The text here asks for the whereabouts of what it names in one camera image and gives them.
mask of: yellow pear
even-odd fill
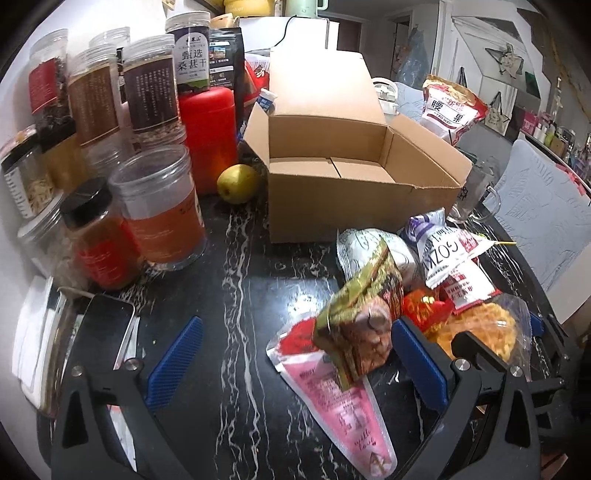
[[[226,202],[233,205],[248,202],[261,185],[261,176],[248,165],[234,165],[217,179],[217,192]]]

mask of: black jar lid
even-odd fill
[[[13,166],[37,145],[39,145],[37,134],[32,134],[30,137],[19,143],[10,151],[4,160],[2,160],[2,172],[8,173],[11,171]]]
[[[39,143],[41,152],[45,153],[56,145],[59,145],[67,138],[76,133],[76,122],[73,118],[67,118],[60,125],[54,125],[51,128],[44,128],[39,132]]]
[[[100,217],[112,199],[106,178],[86,180],[61,203],[61,217],[70,230],[81,228]]]

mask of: open cardboard box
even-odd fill
[[[394,232],[453,206],[472,163],[404,115],[387,125],[359,53],[272,51],[270,79],[274,112],[255,105],[244,140],[269,171],[273,243]]]

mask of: black marble countertop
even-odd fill
[[[282,325],[320,310],[343,285],[335,243],[272,245],[262,199],[237,208],[217,198],[201,204],[209,234],[203,256],[183,271],[147,274],[121,293],[141,314],[138,348],[148,369],[187,321],[203,320],[203,346],[171,403],[157,413],[174,451],[195,478],[361,478],[265,351]],[[508,240],[495,220],[466,227]],[[551,314],[516,247],[495,246],[480,259],[498,288],[520,296],[534,313]],[[543,375],[537,364],[532,360],[534,378]],[[436,414],[422,404],[395,355],[369,380],[400,468]]]

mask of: glass mug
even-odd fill
[[[466,184],[460,190],[456,199],[456,204],[449,212],[447,220],[453,223],[464,223],[469,218],[472,218],[481,222],[488,220],[499,213],[499,210],[501,209],[501,197],[489,184],[493,178],[494,175],[490,167],[474,163],[472,170],[466,179]],[[474,214],[474,209],[480,203],[486,192],[489,192],[495,198],[496,205],[490,214],[480,217]]]

